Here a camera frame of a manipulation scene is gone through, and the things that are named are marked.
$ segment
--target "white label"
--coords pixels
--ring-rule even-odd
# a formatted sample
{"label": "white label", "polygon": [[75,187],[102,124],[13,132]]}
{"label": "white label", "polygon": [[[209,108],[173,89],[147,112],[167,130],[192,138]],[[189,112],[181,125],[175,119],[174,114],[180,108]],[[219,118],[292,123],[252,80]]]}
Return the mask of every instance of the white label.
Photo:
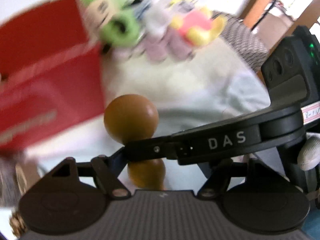
{"label": "white label", "polygon": [[303,124],[313,122],[320,118],[320,101],[301,108]]}

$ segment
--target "green plush toy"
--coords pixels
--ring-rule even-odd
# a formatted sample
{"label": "green plush toy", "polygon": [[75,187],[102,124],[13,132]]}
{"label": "green plush toy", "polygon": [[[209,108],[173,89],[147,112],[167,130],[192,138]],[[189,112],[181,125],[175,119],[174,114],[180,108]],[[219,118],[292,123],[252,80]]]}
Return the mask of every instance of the green plush toy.
{"label": "green plush toy", "polygon": [[115,47],[130,47],[138,42],[140,26],[127,0],[82,0],[86,19],[99,33],[100,39]]}

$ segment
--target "wooden knob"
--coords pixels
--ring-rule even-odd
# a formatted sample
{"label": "wooden knob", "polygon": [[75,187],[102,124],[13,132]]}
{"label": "wooden knob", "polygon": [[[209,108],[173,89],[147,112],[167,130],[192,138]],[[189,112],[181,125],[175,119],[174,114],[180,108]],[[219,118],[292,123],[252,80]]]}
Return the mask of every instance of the wooden knob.
{"label": "wooden knob", "polygon": [[104,125],[108,134],[117,142],[149,139],[159,122],[159,114],[147,98],[124,95],[113,100],[104,113]]}
{"label": "wooden knob", "polygon": [[165,166],[162,159],[128,163],[128,174],[133,184],[149,190],[164,190]]}

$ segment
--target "light blue cloth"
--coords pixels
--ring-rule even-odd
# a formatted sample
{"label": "light blue cloth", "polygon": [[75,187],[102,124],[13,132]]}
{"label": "light blue cloth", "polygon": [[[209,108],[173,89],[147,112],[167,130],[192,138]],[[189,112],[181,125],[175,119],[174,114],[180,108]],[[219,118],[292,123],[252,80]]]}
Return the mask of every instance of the light blue cloth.
{"label": "light blue cloth", "polygon": [[309,213],[302,230],[315,240],[320,239],[320,210],[315,209]]}

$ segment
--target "stuffed toy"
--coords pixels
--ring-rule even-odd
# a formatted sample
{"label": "stuffed toy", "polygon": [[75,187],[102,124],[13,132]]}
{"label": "stuffed toy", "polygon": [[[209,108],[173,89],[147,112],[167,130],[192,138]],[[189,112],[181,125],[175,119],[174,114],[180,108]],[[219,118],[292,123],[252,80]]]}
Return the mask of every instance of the stuffed toy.
{"label": "stuffed toy", "polygon": [[167,9],[170,0],[131,0],[131,8],[145,33],[157,40],[163,38],[173,13]]}
{"label": "stuffed toy", "polygon": [[227,23],[224,16],[211,20],[211,11],[206,6],[197,8],[195,0],[173,0],[170,5],[175,15],[170,26],[193,46],[208,45],[221,34]]}
{"label": "stuffed toy", "polygon": [[115,48],[112,56],[116,60],[128,60],[130,57],[138,57],[145,53],[152,62],[160,62],[171,53],[177,60],[192,59],[193,49],[188,45],[173,28],[167,28],[163,39],[155,40],[147,34],[140,43],[133,48]]}
{"label": "stuffed toy", "polygon": [[133,46],[138,43],[140,26],[127,0],[82,0],[85,19],[101,41],[111,46]]}

